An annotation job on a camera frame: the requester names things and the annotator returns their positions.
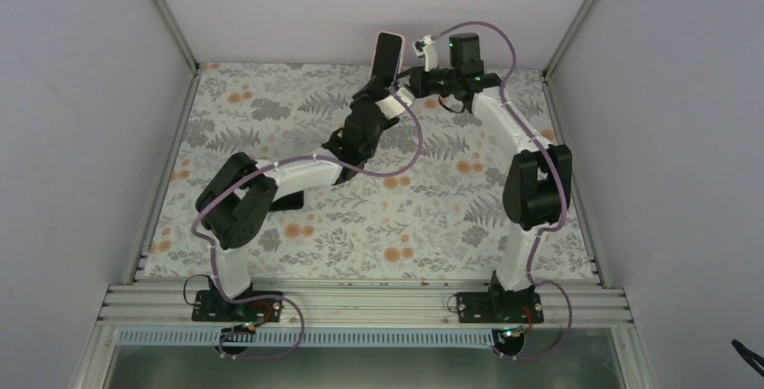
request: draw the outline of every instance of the robotic arm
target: robotic arm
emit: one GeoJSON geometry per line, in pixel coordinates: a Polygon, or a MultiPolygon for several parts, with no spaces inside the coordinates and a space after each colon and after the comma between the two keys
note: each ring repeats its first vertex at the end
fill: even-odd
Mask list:
{"type": "MultiPolygon", "coordinates": [[[[501,79],[486,73],[480,59],[479,38],[474,33],[450,36],[451,68],[438,68],[432,37],[414,43],[424,66],[406,70],[408,86],[396,91],[406,105],[415,98],[430,95],[453,95],[464,109],[480,119],[505,145],[512,164],[505,182],[502,202],[509,219],[520,228],[511,229],[510,243],[497,265],[487,293],[458,294],[459,308],[479,310],[460,312],[459,321],[522,322],[523,309],[534,310],[533,320],[543,321],[539,296],[534,292],[525,264],[541,226],[556,222],[561,213],[559,192],[551,178],[547,162],[533,140],[550,154],[562,179],[566,204],[570,203],[572,156],[565,145],[554,145],[538,133],[527,135],[532,126],[513,104],[503,104],[499,93],[501,79]]],[[[372,75],[369,82],[353,96],[351,113],[344,126],[335,131],[312,159],[276,167],[245,185],[246,194],[231,194],[204,218],[203,225],[220,241],[216,253],[220,287],[224,296],[242,298],[254,295],[247,268],[246,245],[258,234],[266,214],[302,207],[302,192],[322,185],[338,185],[356,174],[332,162],[342,161],[363,167],[377,149],[381,133],[398,123],[404,107],[391,94],[391,82],[372,75]]],[[[270,161],[254,161],[243,153],[232,156],[196,201],[202,211],[228,187],[242,177],[264,167],[270,161]]]]}
{"type": "MultiPolygon", "coordinates": [[[[331,160],[363,168],[373,158],[382,131],[399,122],[404,107],[387,91],[386,81],[372,76],[354,96],[351,112],[342,128],[332,133],[311,157],[271,169],[249,181],[246,194],[230,194],[203,219],[202,225],[213,232],[221,250],[215,253],[220,287],[227,297],[249,295],[251,276],[247,268],[247,246],[257,236],[268,212],[299,209],[303,191],[317,186],[339,185],[356,172],[331,160]]],[[[396,96],[411,105],[414,96],[400,88],[396,96]]],[[[253,171],[273,164],[253,160],[240,152],[228,159],[210,185],[196,200],[201,212],[218,195],[253,171]]]]}

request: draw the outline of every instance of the orange flower pattern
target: orange flower pattern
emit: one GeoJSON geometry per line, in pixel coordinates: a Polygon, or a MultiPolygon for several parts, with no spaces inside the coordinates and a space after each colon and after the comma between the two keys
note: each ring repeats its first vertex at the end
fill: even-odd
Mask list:
{"type": "MultiPolygon", "coordinates": [[[[231,154],[278,159],[324,143],[350,112],[368,67],[208,63],[150,245],[145,276],[209,274],[204,244],[190,234],[194,201],[231,154]]],[[[517,71],[508,87],[541,134],[554,140],[536,71],[517,71]]],[[[446,105],[459,105],[453,98],[446,105]]],[[[305,208],[269,213],[250,244],[257,277],[410,278],[417,283],[488,279],[511,247],[501,194],[509,158],[470,113],[445,111],[437,97],[418,100],[425,142],[418,163],[400,176],[357,175],[308,190],[305,208]]],[[[416,149],[402,116],[382,135],[375,171],[395,170],[416,149]]],[[[575,207],[548,236],[534,263],[539,278],[592,276],[575,207]]]]}

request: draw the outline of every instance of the black mounting bracket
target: black mounting bracket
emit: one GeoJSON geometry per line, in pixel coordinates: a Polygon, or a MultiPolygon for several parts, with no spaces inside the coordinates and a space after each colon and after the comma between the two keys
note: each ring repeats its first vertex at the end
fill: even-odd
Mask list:
{"type": "Polygon", "coordinates": [[[508,292],[499,284],[496,272],[487,292],[460,292],[455,297],[459,323],[529,324],[529,314],[534,324],[544,322],[535,287],[508,292]]]}
{"type": "MultiPolygon", "coordinates": [[[[252,290],[250,286],[244,293],[236,296],[236,299],[246,299],[263,294],[282,295],[281,292],[276,291],[252,290]]],[[[228,303],[225,302],[214,285],[210,285],[210,290],[196,292],[191,321],[253,322],[258,325],[266,322],[278,323],[281,316],[281,306],[281,300],[278,299],[263,299],[252,303],[228,303]],[[268,311],[270,315],[265,320],[265,314],[268,311]]]]}
{"type": "MultiPolygon", "coordinates": [[[[564,144],[550,145],[547,153],[562,181],[565,204],[570,207],[570,184],[573,177],[573,154],[564,144]]],[[[539,150],[516,153],[506,177],[502,203],[510,221],[528,231],[543,223],[559,220],[559,191],[550,166],[539,150]],[[539,172],[545,176],[539,179],[539,172]]]]}
{"type": "MultiPolygon", "coordinates": [[[[243,177],[258,169],[258,163],[246,153],[233,154],[196,199],[196,211],[201,212],[215,198],[243,177]]],[[[299,191],[274,201],[278,186],[267,176],[258,176],[241,186],[246,194],[225,197],[202,220],[223,249],[237,249],[249,243],[259,232],[268,212],[302,209],[305,194],[299,191]]]]}

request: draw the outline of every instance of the white wall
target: white wall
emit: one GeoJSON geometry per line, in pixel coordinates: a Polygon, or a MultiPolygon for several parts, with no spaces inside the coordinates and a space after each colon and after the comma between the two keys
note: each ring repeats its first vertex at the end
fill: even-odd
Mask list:
{"type": "Polygon", "coordinates": [[[552,76],[660,387],[762,387],[764,0],[601,0],[552,76]]]}
{"type": "Polygon", "coordinates": [[[190,74],[150,0],[0,0],[0,19],[0,387],[68,387],[190,74]]]}
{"type": "MultiPolygon", "coordinates": [[[[380,30],[413,41],[482,19],[506,30],[521,68],[544,68],[583,0],[167,0],[199,60],[369,63],[380,30]]],[[[491,32],[491,66],[509,63],[491,32]]],[[[441,59],[448,63],[447,48],[441,59]]],[[[415,57],[411,49],[409,63],[415,57]]]]}

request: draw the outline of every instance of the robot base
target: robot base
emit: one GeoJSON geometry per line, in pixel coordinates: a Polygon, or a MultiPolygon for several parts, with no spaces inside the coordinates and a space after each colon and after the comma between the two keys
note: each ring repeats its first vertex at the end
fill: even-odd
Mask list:
{"type": "MultiPolygon", "coordinates": [[[[254,291],[250,287],[244,293],[236,296],[236,299],[259,296],[262,294],[282,295],[281,292],[254,291]]],[[[224,321],[224,322],[256,322],[278,323],[281,315],[282,303],[276,299],[263,299],[253,303],[227,303],[212,286],[210,290],[196,292],[194,311],[191,313],[191,321],[224,321]],[[265,321],[263,303],[270,306],[270,316],[265,321]]]]}
{"type": "Polygon", "coordinates": [[[529,324],[528,313],[534,324],[544,322],[541,297],[535,288],[507,292],[496,272],[487,292],[461,292],[455,297],[459,323],[529,324]]]}

